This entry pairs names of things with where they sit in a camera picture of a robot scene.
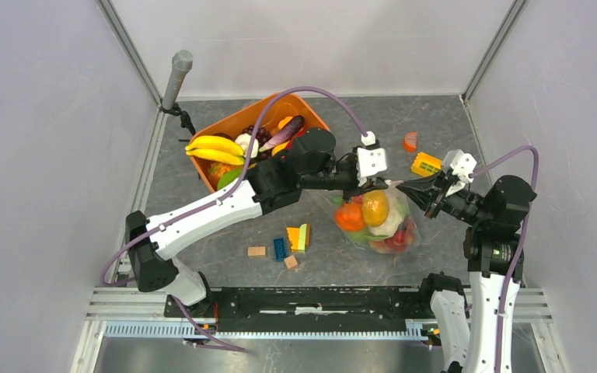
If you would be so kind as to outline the orange toy pumpkin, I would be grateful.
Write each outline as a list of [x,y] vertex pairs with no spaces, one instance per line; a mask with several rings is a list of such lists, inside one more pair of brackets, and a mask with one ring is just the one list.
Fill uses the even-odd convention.
[[367,228],[362,214],[362,206],[353,202],[344,203],[336,209],[334,221],[345,232],[359,232]]

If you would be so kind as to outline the clear zip top bag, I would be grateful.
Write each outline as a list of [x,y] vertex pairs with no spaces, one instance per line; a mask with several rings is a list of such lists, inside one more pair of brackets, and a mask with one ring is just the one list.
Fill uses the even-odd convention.
[[410,202],[396,186],[390,182],[386,189],[347,200],[335,190],[316,190],[311,196],[358,248],[396,255],[421,243]]

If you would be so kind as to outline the red lychee bunch toy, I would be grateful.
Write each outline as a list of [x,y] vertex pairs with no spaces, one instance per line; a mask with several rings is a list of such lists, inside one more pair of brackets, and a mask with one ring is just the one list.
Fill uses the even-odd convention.
[[368,244],[378,253],[402,253],[417,241],[417,226],[412,218],[406,218],[397,231],[387,239],[369,240]]

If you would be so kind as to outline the white toy cauliflower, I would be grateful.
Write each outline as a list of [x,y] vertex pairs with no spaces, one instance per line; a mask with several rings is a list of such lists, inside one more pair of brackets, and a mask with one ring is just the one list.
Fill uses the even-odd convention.
[[385,220],[377,226],[368,225],[368,231],[373,236],[389,238],[395,234],[405,217],[404,208],[391,207]]

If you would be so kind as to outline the green toy cabbage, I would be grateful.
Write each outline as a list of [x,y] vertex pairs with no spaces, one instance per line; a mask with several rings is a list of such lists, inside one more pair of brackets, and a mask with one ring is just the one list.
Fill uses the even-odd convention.
[[386,235],[373,235],[368,229],[362,229],[356,232],[345,232],[345,235],[353,242],[361,245],[369,244],[370,242],[382,242]]

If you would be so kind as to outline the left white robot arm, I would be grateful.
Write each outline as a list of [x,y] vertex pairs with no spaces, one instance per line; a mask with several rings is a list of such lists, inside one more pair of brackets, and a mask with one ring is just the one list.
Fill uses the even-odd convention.
[[181,270],[176,255],[230,225],[298,202],[303,190],[340,190],[349,198],[385,187],[379,176],[388,169],[386,151],[372,132],[361,139],[363,146],[338,159],[333,134],[312,128],[289,150],[244,169],[239,180],[198,201],[152,217],[129,214],[125,250],[138,290],[164,291],[192,315],[207,315],[213,296],[206,280]]

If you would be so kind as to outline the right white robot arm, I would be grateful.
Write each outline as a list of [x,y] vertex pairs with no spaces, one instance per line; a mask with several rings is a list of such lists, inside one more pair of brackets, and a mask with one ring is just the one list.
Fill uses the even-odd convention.
[[510,372],[524,260],[519,229],[536,193],[512,175],[500,177],[484,196],[467,189],[449,194],[453,181],[451,173],[440,172],[397,185],[427,218],[444,212],[469,226],[463,252],[472,297],[460,279],[429,274],[419,287],[418,308],[437,321],[445,372]]

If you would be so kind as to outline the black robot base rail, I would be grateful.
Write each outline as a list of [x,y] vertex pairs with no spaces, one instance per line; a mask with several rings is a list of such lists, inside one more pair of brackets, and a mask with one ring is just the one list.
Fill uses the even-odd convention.
[[197,305],[195,318],[213,318],[219,332],[401,332],[408,319],[431,319],[438,288],[223,287]]

